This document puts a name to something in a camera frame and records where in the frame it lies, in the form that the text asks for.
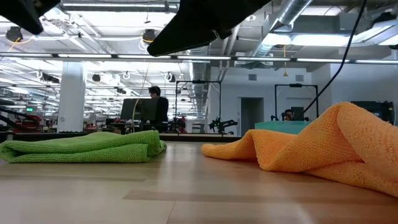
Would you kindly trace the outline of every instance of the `door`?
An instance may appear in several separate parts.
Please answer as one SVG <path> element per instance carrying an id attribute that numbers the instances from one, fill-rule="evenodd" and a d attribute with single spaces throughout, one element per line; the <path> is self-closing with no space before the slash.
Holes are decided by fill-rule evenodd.
<path id="1" fill-rule="evenodd" d="M 256 123 L 264 122 L 264 99 L 241 98 L 241 132 L 240 136 L 250 129 L 254 129 Z"/>

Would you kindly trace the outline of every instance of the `dark hair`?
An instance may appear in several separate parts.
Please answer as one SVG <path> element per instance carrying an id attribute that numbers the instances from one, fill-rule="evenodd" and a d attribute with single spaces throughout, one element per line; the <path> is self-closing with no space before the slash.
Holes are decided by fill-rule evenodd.
<path id="1" fill-rule="evenodd" d="M 149 90 L 150 94 L 155 93 L 157 96 L 160 96 L 159 86 L 152 86 L 152 87 L 148 88 L 148 90 Z"/>

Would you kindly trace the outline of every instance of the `black shirt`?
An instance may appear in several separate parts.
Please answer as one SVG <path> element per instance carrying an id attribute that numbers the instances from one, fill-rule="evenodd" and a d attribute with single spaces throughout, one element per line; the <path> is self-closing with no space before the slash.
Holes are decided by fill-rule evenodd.
<path id="1" fill-rule="evenodd" d="M 169 101 L 164 97 L 159 97 L 157 100 L 156 120 L 151 122 L 153 124 L 161 124 L 163 121 L 168 121 L 167 112 L 169 110 Z"/>

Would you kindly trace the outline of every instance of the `black frame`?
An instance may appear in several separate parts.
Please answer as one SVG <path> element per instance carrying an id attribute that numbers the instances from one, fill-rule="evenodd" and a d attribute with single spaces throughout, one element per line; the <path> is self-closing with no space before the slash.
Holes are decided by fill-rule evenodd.
<path id="1" fill-rule="evenodd" d="M 309 86 L 309 87 L 314 87 L 315 88 L 315 94 L 318 96 L 318 85 L 304 85 L 304 84 L 276 84 L 275 85 L 275 117 L 278 117 L 278 109 L 277 109 L 277 87 L 278 86 L 288 86 L 291 88 L 301 88 L 303 86 Z M 317 118 L 319 117 L 319 98 L 317 98 Z"/>
<path id="2" fill-rule="evenodd" d="M 206 84 L 206 83 L 218 83 L 220 86 L 220 93 L 218 95 L 218 101 L 219 101 L 219 111 L 218 111 L 218 117 L 221 117 L 221 81 L 200 81 L 200 80 L 194 80 L 194 81 L 176 81 L 175 82 L 175 113 L 174 116 L 177 117 L 177 92 L 178 92 L 178 84 L 179 83 L 192 83 L 192 84 Z"/>

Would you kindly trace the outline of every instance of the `orange towel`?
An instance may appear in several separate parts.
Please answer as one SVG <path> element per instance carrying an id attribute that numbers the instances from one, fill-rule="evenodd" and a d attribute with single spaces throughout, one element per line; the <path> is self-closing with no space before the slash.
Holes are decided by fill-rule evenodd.
<path id="1" fill-rule="evenodd" d="M 266 171 L 304 172 L 398 197 L 398 128 L 351 103 L 330 107 L 298 135 L 250 130 L 204 155 L 257 160 Z"/>

